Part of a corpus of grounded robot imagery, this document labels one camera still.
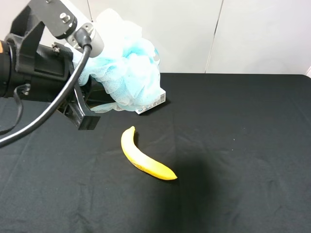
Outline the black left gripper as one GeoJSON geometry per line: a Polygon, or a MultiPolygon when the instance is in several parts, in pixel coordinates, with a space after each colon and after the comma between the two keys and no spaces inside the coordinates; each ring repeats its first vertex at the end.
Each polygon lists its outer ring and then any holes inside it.
{"type": "MultiPolygon", "coordinates": [[[[56,47],[59,52],[40,44],[30,57],[16,55],[17,77],[14,86],[26,83],[31,85],[28,95],[22,95],[24,100],[51,102],[73,73],[73,51],[59,43],[56,43],[56,47]]],[[[101,115],[90,108],[113,102],[101,83],[88,80],[82,86],[82,91],[76,84],[57,110],[78,130],[94,130],[101,115]]]]}

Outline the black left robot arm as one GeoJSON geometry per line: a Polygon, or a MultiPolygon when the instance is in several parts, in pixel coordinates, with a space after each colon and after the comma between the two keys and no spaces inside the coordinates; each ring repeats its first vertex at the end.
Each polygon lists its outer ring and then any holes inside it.
{"type": "MultiPolygon", "coordinates": [[[[57,44],[60,50],[39,45],[33,57],[26,60],[26,72],[17,71],[17,48],[13,41],[0,43],[0,96],[14,98],[17,105],[17,118],[12,126],[2,128],[2,135],[10,132],[21,120],[22,100],[51,103],[59,94],[74,71],[73,53],[69,48],[57,44]]],[[[102,98],[91,93],[100,90],[94,79],[80,86],[75,84],[69,95],[57,110],[70,119],[79,130],[93,130],[100,115],[91,111],[92,103],[102,98]]]]}

